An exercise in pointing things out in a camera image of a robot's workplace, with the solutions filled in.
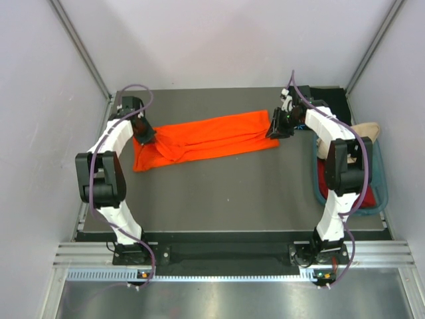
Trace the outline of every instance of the cable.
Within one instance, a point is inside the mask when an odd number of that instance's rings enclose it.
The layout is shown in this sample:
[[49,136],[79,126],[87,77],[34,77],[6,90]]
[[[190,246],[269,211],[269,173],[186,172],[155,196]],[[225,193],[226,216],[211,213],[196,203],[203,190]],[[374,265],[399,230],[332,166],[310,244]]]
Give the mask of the cable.
[[91,212],[93,218],[97,219],[98,221],[102,221],[103,223],[107,223],[110,227],[117,229],[121,234],[123,234],[123,235],[127,236],[128,238],[132,239],[136,243],[139,243],[144,248],[146,248],[147,251],[149,252],[149,254],[151,255],[152,271],[149,274],[149,276],[147,277],[146,281],[140,286],[140,288],[143,288],[143,287],[145,287],[146,285],[149,284],[149,281],[153,278],[153,276],[155,274],[155,262],[156,262],[156,260],[155,260],[155,255],[153,254],[153,251],[152,251],[151,247],[149,247],[148,244],[144,243],[140,239],[134,237],[133,235],[130,235],[129,233],[127,233],[123,229],[119,228],[116,224],[110,223],[109,221],[105,221],[104,219],[99,218],[94,213],[97,210],[94,207],[94,202],[93,202],[94,166],[95,166],[95,162],[96,162],[96,156],[98,155],[98,152],[99,152],[100,148],[105,143],[105,141],[108,139],[108,136],[111,134],[111,132],[118,125],[120,125],[123,121],[127,120],[128,118],[130,118],[132,116],[135,116],[135,115],[138,115],[140,112],[146,110],[148,107],[151,106],[151,104],[153,102],[153,93],[152,93],[152,91],[150,91],[150,89],[147,86],[144,86],[142,84],[130,84],[130,85],[127,85],[126,87],[124,87],[118,93],[118,101],[119,101],[120,104],[122,103],[122,94],[124,93],[124,91],[126,91],[128,88],[133,88],[133,87],[144,88],[145,90],[147,90],[147,92],[149,93],[149,96],[150,96],[150,100],[149,100],[149,102],[145,106],[141,107],[139,110],[136,110],[134,112],[131,112],[131,113],[125,115],[123,118],[120,118],[113,126],[111,126],[111,128],[107,131],[107,133],[104,135],[104,137],[100,140],[100,142],[96,146],[96,148],[95,148],[95,150],[93,151],[93,154],[92,154],[92,160],[90,161],[90,175],[89,175],[90,178],[89,178],[89,188],[88,188],[89,189],[89,192],[88,192],[88,203],[89,203],[90,212]]
[[[301,100],[304,102],[304,104],[308,108],[315,110],[316,112],[318,112],[322,116],[327,117],[327,114],[323,113],[321,110],[317,109],[314,105],[312,105],[305,98],[305,96],[299,91],[299,88],[297,87],[297,84],[295,82],[295,75],[294,74],[295,74],[295,70],[292,70],[290,82],[293,84],[295,91],[297,92],[297,94],[301,98]],[[353,263],[354,256],[355,256],[355,253],[356,253],[356,243],[355,243],[355,239],[354,239],[352,232],[350,232],[346,222],[344,222],[344,217],[354,214],[356,212],[356,210],[359,209],[360,205],[363,203],[363,200],[365,199],[366,191],[367,191],[367,184],[368,184],[368,180],[369,180],[369,161],[367,159],[367,151],[366,151],[365,143],[361,139],[360,135],[358,135],[349,125],[346,125],[346,123],[343,123],[336,118],[330,118],[330,119],[333,122],[335,122],[336,124],[339,124],[339,125],[343,126],[344,128],[348,129],[348,131],[350,131],[354,135],[356,140],[359,141],[359,145],[360,145],[360,148],[361,148],[361,151],[362,151],[364,168],[365,168],[365,177],[364,177],[364,180],[363,180],[363,185],[362,185],[362,189],[361,189],[359,200],[357,201],[357,204],[347,213],[338,213],[338,216],[341,218],[344,230],[347,232],[348,236],[351,239],[351,242],[353,243],[353,251],[351,252],[351,256],[350,256],[349,262],[347,263],[347,266],[345,267],[343,272],[337,277],[337,279],[332,284],[329,285],[329,289],[331,287],[335,286],[345,276],[345,274],[349,270],[351,264]]]

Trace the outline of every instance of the gray table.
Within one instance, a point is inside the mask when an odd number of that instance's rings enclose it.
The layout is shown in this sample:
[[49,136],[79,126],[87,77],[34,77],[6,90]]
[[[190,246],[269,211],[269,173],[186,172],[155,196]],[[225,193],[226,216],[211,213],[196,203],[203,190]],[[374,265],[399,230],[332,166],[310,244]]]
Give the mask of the gray table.
[[[147,110],[153,126],[280,106],[280,88],[158,90]],[[145,92],[128,93],[147,102]],[[128,143],[120,157],[127,204],[146,231],[310,231],[323,214],[313,192],[312,132],[280,147],[134,173]],[[354,230],[381,230],[381,218],[351,217]],[[89,215],[85,232],[110,231]]]

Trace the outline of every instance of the black mount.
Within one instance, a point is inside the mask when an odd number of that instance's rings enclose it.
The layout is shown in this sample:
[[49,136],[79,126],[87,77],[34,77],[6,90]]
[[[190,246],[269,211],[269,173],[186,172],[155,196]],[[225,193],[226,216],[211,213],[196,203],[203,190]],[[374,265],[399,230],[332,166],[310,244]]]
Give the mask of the black mount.
[[[135,96],[124,96],[122,98],[122,107],[119,108],[115,114],[112,114],[109,120],[123,118],[143,107],[144,105],[141,99]],[[140,144],[148,144],[155,141],[155,130],[147,121],[144,111],[143,113],[140,112],[138,115],[131,116],[128,120],[131,122],[134,138]]]

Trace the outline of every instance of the beige cloth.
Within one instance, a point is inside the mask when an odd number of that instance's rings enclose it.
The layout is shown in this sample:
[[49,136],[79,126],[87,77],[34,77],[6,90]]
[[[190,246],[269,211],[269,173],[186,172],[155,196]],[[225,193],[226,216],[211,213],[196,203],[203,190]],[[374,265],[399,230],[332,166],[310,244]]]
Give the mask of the beige cloth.
[[[381,128],[379,127],[378,123],[371,122],[371,123],[362,123],[351,126],[351,128],[360,135],[360,137],[368,137],[372,140],[372,143],[374,143],[379,133],[381,132]],[[329,152],[329,147],[327,148],[325,143],[321,139],[317,139],[317,157],[321,158],[323,160],[326,160],[327,153]],[[352,163],[354,162],[353,158],[348,158],[348,162]]]

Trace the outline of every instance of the metal frame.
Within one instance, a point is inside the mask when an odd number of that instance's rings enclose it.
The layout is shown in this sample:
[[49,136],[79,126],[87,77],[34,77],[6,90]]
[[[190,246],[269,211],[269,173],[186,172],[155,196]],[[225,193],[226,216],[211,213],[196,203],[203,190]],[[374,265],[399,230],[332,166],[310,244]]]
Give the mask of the metal frame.
[[372,42],[367,48],[366,53],[363,55],[363,58],[361,59],[359,65],[356,68],[356,71],[352,75],[350,82],[347,85],[347,96],[350,95],[350,93],[353,91],[356,83],[360,79],[360,76],[362,75],[363,71],[365,70],[366,66],[368,65],[369,61],[371,60],[372,56],[380,45],[385,34],[388,32],[391,23],[394,21],[395,17],[397,16],[398,12],[400,11],[402,5],[405,2],[405,0],[394,0],[394,2],[392,3],[391,8],[388,10],[388,13],[385,16],[384,21],[381,23],[378,32],[373,37]]
[[[347,250],[353,246],[347,243]],[[135,271],[149,272],[150,266],[114,266],[113,252],[105,243],[61,243],[53,264],[49,292],[39,318],[56,318],[64,283],[69,281],[127,281]],[[406,241],[358,241],[353,268],[397,268],[415,318],[425,316],[425,293]],[[155,282],[308,282],[315,268],[300,269],[287,276],[155,276]]]
[[74,28],[74,25],[66,14],[62,3],[59,0],[48,0],[48,2],[52,6],[57,17],[59,18],[60,23],[64,27],[64,30],[66,31],[66,33],[68,33],[70,40],[74,44],[75,49],[77,50],[84,64],[87,66],[87,69],[89,70],[90,74],[93,76],[93,79],[96,81],[96,84],[98,85],[100,91],[105,96],[105,98],[109,99],[111,94],[108,90],[108,87],[100,76],[98,69],[94,65],[93,60],[88,54],[86,47],[84,46],[80,36]]

